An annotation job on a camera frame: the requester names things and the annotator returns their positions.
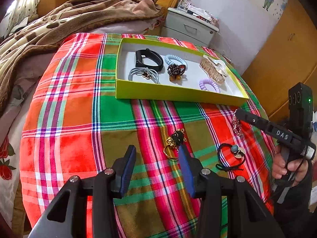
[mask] drawer handle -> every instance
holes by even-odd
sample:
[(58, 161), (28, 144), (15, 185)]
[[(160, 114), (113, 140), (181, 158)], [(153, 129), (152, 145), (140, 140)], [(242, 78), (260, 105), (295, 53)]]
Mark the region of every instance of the drawer handle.
[(188, 31), (188, 29), (187, 29), (186, 27), (189, 27), (189, 28), (191, 28), (191, 29), (194, 29), (194, 30), (195, 30), (195, 34), (197, 34), (197, 29), (196, 29), (196, 28), (193, 28), (193, 27), (188, 26), (188, 25), (186, 25), (186, 24), (184, 24), (184, 27), (185, 27), (185, 29), (187, 30), (187, 32), (190, 32), (190, 31)]

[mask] wooden wardrobe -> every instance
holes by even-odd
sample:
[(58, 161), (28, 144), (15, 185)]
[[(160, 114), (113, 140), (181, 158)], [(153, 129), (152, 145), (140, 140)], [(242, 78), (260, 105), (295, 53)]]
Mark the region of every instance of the wooden wardrobe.
[(288, 4), (278, 24), (242, 75), (271, 121), (288, 117), (288, 90), (302, 82), (317, 106), (317, 29), (298, 0)]

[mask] purple spiral hair tie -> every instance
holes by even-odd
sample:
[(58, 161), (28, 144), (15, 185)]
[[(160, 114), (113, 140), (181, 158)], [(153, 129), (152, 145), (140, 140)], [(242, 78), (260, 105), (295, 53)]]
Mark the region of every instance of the purple spiral hair tie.
[(208, 89), (205, 87), (205, 84), (210, 84), (211, 86), (213, 86), (213, 88), (215, 89), (215, 91), (217, 93), (220, 93), (220, 88), (218, 87), (218, 85), (212, 81), (211, 79), (205, 78), (205, 79), (201, 79), (199, 81), (199, 86), (201, 90), (206, 90), (208, 91)]

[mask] black hair tie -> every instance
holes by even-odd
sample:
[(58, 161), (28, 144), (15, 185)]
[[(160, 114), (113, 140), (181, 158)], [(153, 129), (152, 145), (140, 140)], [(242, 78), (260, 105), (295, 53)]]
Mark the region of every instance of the black hair tie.
[[(243, 156), (243, 160), (241, 163), (234, 165), (234, 166), (225, 166), (224, 163), (221, 161), (220, 159), (220, 152), (221, 149), (224, 147), (229, 147), (231, 149), (231, 153), (233, 153), (234, 155), (238, 155), (240, 154), (241, 156)], [(217, 157), (218, 157), (218, 161), (219, 164), (216, 164), (216, 168), (220, 171), (232, 171), (232, 170), (243, 170), (241, 168), (239, 168), (239, 166), (243, 165), (243, 163), (245, 162), (245, 156), (243, 154), (243, 152), (241, 152), (240, 150), (238, 150), (238, 146), (237, 145), (231, 145), (228, 143), (222, 143), (219, 148), (217, 149)]]

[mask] plaid bedsheet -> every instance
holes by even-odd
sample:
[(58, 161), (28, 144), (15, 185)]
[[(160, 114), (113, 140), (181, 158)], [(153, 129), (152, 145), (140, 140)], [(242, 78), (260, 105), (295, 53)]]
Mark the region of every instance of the plaid bedsheet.
[[(129, 191), (123, 199), (115, 199), (120, 237), (192, 237), (200, 201), (186, 192), (178, 162), (163, 154), (166, 138), (178, 128), (185, 129), (192, 155), (215, 172), (216, 148), (221, 143), (243, 147), (244, 170), (218, 174), (244, 176), (267, 199), (273, 140), (246, 123), (244, 135), (235, 136), (231, 118), (236, 107), (115, 98), (116, 58), (123, 37), (173, 43), (223, 59), (208, 48), (172, 38), (89, 33), (68, 37), (36, 89), (22, 135), (23, 202), (32, 226), (70, 176), (95, 176), (134, 144), (137, 160)], [(227, 65), (250, 96), (242, 108), (267, 117), (243, 79)], [(229, 149), (222, 159), (228, 165), (237, 163)], [(88, 237), (92, 236), (91, 207), (90, 200)], [(222, 208), (222, 224), (226, 224), (226, 198)]]

